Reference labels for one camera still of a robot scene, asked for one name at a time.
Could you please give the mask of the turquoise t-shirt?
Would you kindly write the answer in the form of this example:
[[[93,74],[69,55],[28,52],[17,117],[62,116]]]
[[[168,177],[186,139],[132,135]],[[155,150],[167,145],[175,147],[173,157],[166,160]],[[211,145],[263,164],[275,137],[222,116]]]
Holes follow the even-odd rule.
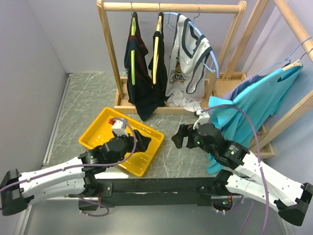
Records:
[[[233,100],[210,97],[208,105],[214,107],[209,111],[211,123],[222,131],[225,139],[249,147],[254,133],[248,120],[240,111],[227,105],[243,110],[258,131],[270,116],[278,113],[302,69],[301,64],[286,71],[279,68],[271,74],[257,76],[256,82],[245,88]]]

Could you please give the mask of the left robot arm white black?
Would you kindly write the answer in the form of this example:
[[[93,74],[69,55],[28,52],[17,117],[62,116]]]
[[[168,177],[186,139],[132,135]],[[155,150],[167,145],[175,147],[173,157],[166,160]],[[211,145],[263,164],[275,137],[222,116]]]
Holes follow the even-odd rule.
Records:
[[[114,135],[103,145],[59,165],[24,173],[9,170],[0,184],[2,215],[18,214],[34,203],[66,194],[94,196],[98,190],[96,174],[119,164],[125,156],[145,152],[150,142],[150,137],[135,130],[132,135]]]

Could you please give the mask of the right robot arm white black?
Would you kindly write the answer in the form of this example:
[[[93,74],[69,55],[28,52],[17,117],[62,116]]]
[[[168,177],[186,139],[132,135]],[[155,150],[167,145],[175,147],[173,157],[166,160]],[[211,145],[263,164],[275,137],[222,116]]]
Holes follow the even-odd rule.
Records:
[[[176,148],[182,148],[187,138],[187,148],[200,148],[226,167],[216,176],[215,192],[243,195],[268,205],[285,221],[301,226],[313,197],[310,183],[299,183],[259,162],[257,157],[235,141],[224,139],[213,124],[194,128],[182,124],[171,137]]]

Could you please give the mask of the black tank top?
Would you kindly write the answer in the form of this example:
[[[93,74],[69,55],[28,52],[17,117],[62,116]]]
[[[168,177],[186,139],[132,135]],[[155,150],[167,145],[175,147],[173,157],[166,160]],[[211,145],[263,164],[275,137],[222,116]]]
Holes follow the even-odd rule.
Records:
[[[163,13],[159,12],[159,15],[162,16],[161,21],[161,30],[160,33],[155,33],[153,35],[153,46],[154,46],[154,39],[155,36],[159,37],[159,44],[158,44],[158,65],[157,65],[157,72],[156,72],[156,84],[153,84],[153,99],[154,102],[157,104],[158,107],[166,106],[165,102],[167,101],[168,97],[166,96],[166,86],[167,86],[167,69],[165,66],[164,56],[165,56],[165,47],[164,47],[164,33],[163,33]],[[148,65],[148,68],[153,70],[153,56]]]

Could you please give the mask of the green hanger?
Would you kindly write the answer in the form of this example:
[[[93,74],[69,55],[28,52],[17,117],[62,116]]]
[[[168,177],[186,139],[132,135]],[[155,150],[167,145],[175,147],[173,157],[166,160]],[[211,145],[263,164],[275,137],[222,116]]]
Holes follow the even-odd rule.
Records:
[[[131,36],[135,36],[136,31],[136,20],[135,17],[132,16],[132,24],[131,24]],[[131,79],[132,85],[135,85],[135,50],[131,50]]]

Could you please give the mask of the wooden clothes rack right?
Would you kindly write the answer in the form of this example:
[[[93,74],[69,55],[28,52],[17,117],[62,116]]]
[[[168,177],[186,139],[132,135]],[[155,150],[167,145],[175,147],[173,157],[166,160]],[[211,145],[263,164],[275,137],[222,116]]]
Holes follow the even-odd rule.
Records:
[[[247,86],[233,100],[210,97],[212,123],[222,130],[226,139],[244,147],[251,146],[251,152],[259,157],[262,147],[313,107],[313,94],[308,93],[258,139],[257,130],[270,116],[278,113],[302,68],[298,61],[279,68]]]

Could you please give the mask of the yellow hanger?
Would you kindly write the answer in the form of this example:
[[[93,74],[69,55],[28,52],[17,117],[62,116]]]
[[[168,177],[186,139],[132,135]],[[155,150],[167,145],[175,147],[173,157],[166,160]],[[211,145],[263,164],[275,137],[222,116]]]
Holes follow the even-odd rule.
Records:
[[[158,20],[157,20],[157,24],[156,24],[156,31],[155,31],[155,33],[157,33],[157,32],[160,33],[161,21],[162,21],[162,16],[158,15]],[[154,39],[154,54],[153,54],[153,70],[152,70],[152,79],[153,79],[153,84],[154,85],[157,83],[158,44],[159,44],[159,37],[155,36],[155,39]]]

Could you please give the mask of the black base bar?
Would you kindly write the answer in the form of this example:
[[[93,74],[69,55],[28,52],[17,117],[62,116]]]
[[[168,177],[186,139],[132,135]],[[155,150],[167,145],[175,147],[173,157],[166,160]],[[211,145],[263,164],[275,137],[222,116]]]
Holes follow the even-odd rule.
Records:
[[[96,179],[80,195],[100,197],[100,202],[108,207],[210,206],[212,196],[230,194],[225,183],[225,180],[214,177]]]

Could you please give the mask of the purple t-shirt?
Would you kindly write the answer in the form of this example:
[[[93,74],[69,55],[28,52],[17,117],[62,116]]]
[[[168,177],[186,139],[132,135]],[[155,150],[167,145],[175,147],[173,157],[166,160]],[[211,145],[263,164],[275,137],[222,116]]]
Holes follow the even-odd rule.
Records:
[[[227,94],[228,100],[233,100],[240,92],[242,92],[245,88],[250,86],[253,83],[255,76],[247,77],[243,82],[241,82],[237,87],[235,87],[232,91]]]

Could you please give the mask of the wooden hanger right rack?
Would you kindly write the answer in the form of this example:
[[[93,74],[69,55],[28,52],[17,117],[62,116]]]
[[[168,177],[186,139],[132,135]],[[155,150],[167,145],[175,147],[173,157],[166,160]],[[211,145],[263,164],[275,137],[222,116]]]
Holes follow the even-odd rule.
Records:
[[[311,60],[313,60],[313,48],[311,48],[310,50],[306,51],[299,59],[297,59],[295,62],[293,63],[290,63],[288,64],[287,66],[284,66],[282,69],[283,71],[286,71],[288,69],[291,69],[293,67],[296,67],[296,66],[301,66],[301,63],[300,63],[300,60],[305,56],[307,55]]]

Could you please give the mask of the yellow plastic tray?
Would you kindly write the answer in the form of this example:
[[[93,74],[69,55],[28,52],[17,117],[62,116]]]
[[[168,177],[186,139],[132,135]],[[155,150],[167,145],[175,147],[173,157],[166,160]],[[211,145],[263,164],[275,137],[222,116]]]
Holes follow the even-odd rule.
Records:
[[[115,137],[112,133],[112,125],[109,123],[111,118],[124,118],[127,121],[127,133],[134,137],[134,141],[136,141],[134,130],[138,130],[142,135],[150,137],[152,140],[147,151],[134,153],[135,144],[131,153],[125,153],[125,144],[122,136]],[[122,161],[119,164],[120,167],[135,176],[141,177],[146,172],[163,140],[163,133],[123,115],[110,107],[106,107],[79,138],[79,143],[88,149],[98,149],[98,153],[104,157],[102,160],[99,160],[99,164]]]

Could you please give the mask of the white tank top navy trim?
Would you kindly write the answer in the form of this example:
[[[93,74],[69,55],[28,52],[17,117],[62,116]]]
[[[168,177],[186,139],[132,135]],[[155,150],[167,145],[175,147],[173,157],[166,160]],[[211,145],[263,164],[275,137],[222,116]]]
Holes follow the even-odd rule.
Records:
[[[183,14],[177,15],[166,96],[169,106],[195,112],[205,95],[205,64],[213,49],[206,36],[198,34],[190,23]]]

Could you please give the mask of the navy red striped tank top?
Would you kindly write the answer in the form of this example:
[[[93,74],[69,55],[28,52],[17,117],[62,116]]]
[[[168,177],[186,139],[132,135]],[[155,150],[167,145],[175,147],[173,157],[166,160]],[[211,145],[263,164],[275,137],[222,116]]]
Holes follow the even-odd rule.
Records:
[[[127,73],[127,91],[129,95],[128,102],[136,108],[137,114],[142,121],[146,121],[158,107],[153,99],[152,79],[148,74],[148,68],[145,56],[148,50],[141,38],[138,25],[138,15],[133,12],[132,16],[136,20],[135,36],[129,36],[127,39],[126,51],[124,56],[124,67]],[[131,50],[135,50],[135,85],[132,85],[131,79]]]

